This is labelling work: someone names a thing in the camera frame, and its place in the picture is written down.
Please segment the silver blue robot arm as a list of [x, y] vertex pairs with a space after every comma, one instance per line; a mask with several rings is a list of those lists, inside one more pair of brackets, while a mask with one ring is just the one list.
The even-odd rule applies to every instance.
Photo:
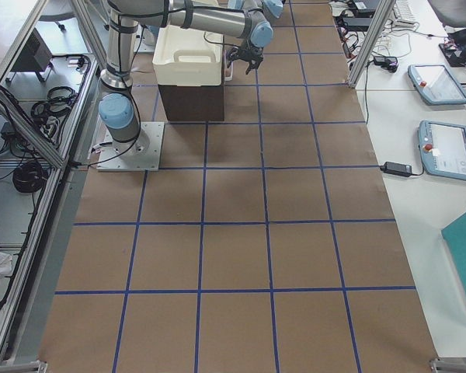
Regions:
[[263, 61], [281, 1], [110, 1], [110, 35], [101, 74], [99, 116], [113, 141], [140, 136], [130, 97], [137, 28], [158, 29], [153, 57], [165, 115], [171, 122], [223, 121], [223, 67], [241, 60], [248, 71]]
[[283, 13], [285, 1], [282, 0], [229, 0], [228, 8], [235, 10], [260, 9], [266, 16], [279, 19]]

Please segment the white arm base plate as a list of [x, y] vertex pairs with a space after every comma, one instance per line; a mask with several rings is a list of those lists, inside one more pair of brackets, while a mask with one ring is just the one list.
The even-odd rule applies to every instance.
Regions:
[[164, 122], [143, 122], [140, 136], [134, 145], [131, 142], [126, 144], [113, 142], [109, 130], [103, 129], [105, 130], [103, 141], [110, 144], [100, 149], [99, 160], [95, 164], [99, 171], [158, 171]]

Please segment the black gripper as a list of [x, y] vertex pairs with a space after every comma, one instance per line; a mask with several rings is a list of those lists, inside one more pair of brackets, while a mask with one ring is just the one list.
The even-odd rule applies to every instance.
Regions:
[[242, 60], [248, 62], [245, 73], [248, 75], [251, 71], [256, 71], [263, 61], [263, 49], [256, 47], [248, 40], [244, 40], [240, 46], [232, 48], [230, 62]]

